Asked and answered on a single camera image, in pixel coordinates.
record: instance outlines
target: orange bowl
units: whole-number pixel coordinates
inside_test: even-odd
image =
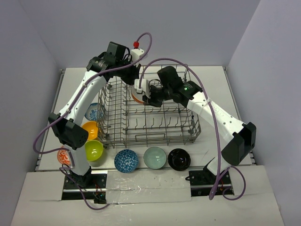
[[[132,94],[132,98],[134,99],[134,101],[136,101],[139,104],[143,104],[143,94],[138,94],[135,90],[135,86],[133,85],[131,87],[131,94]]]
[[[88,131],[88,140],[94,140],[97,138],[98,128],[95,121],[88,121],[81,126],[84,130]]]

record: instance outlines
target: blue patterned bowl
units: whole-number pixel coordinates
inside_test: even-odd
[[[85,118],[89,121],[97,120],[97,111],[98,111],[98,103],[90,104],[88,110],[86,111]],[[103,117],[103,112],[100,112],[100,118]]]
[[[138,166],[138,162],[138,155],[129,149],[118,152],[114,159],[116,169],[122,173],[133,172]]]

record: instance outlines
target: gray wall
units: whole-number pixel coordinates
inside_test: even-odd
[[[20,0],[64,67],[85,67],[110,41],[152,33],[150,56],[228,65],[260,0]]]
[[[301,222],[300,10],[300,0],[261,0],[228,68],[286,226]]]
[[[1,2],[0,68],[0,224],[8,226],[25,174],[34,169],[32,141],[47,123],[59,78],[56,63],[17,0]]]

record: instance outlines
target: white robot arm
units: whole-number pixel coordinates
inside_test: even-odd
[[[100,71],[129,64],[130,61],[124,61],[125,49],[124,46],[110,43],[106,53],[94,57],[89,62],[82,83],[70,101],[60,110],[59,114],[51,113],[49,116],[49,122],[52,123],[65,112],[69,113],[52,128],[54,134],[70,150],[73,156],[74,166],[70,170],[70,174],[79,186],[86,187],[91,179],[91,167],[87,162],[84,147],[88,134],[80,127],[80,124],[89,104],[113,76],[120,77],[126,84],[134,85],[137,93],[144,93],[143,101],[146,105],[159,107],[162,101],[172,99],[192,110],[214,127],[212,112],[208,105],[208,101],[210,101],[216,116],[219,134],[227,142],[226,147],[222,150],[221,171],[231,165],[237,166],[254,148],[256,127],[252,123],[246,125],[235,119],[214,101],[206,99],[202,89],[194,82],[183,83],[172,66],[167,66],[158,71],[162,83],[161,88],[149,87],[147,80],[142,81],[141,89],[138,88],[140,65],[132,65],[125,70],[116,70],[115,73],[104,73],[103,76],[95,76]],[[142,49],[129,50],[128,52],[133,55],[134,59],[139,59],[144,53]],[[85,89],[80,92],[82,86],[85,86]],[[69,106],[75,99],[77,101],[70,110]],[[204,168],[213,177],[217,175],[217,162],[217,157],[215,157]]]
[[[113,77],[120,77],[126,84],[133,85],[134,80],[139,78],[139,59],[145,55],[141,48],[129,50],[127,47],[110,42],[107,52],[90,60],[87,71],[68,103],[58,114],[51,113],[49,122],[53,123],[66,113],[64,118],[52,126],[54,134],[59,138],[65,148],[69,150],[73,160],[70,174],[81,187],[86,187],[91,178],[91,167],[86,158],[85,142],[88,132],[80,127],[86,110],[97,93]],[[108,71],[98,76],[99,72]]]
[[[148,81],[142,79],[141,89],[136,89],[137,93],[142,92],[145,94],[143,96],[145,104],[159,107],[162,105],[162,101],[172,99],[176,103],[192,110],[214,127],[212,112],[208,105],[210,101],[216,117],[219,135],[227,142],[226,147],[222,150],[221,172],[231,165],[239,165],[255,146],[255,125],[251,122],[247,125],[244,124],[228,114],[214,101],[206,99],[202,88],[194,82],[183,83],[172,66],[162,68],[157,74],[161,80],[161,88],[149,86]],[[138,83],[139,81],[135,80],[135,88],[138,87]],[[218,158],[215,157],[211,160],[205,166],[205,170],[209,170],[216,176]]]

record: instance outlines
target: metal wire rack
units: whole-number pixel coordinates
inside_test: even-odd
[[[147,69],[144,78],[157,79],[157,71],[167,65]],[[183,81],[190,80],[189,71],[173,66]],[[160,86],[156,80],[151,85]],[[144,106],[133,100],[131,86],[114,77],[98,96],[98,138],[105,147],[193,143],[201,133],[199,118],[192,111],[165,101],[161,108]]]

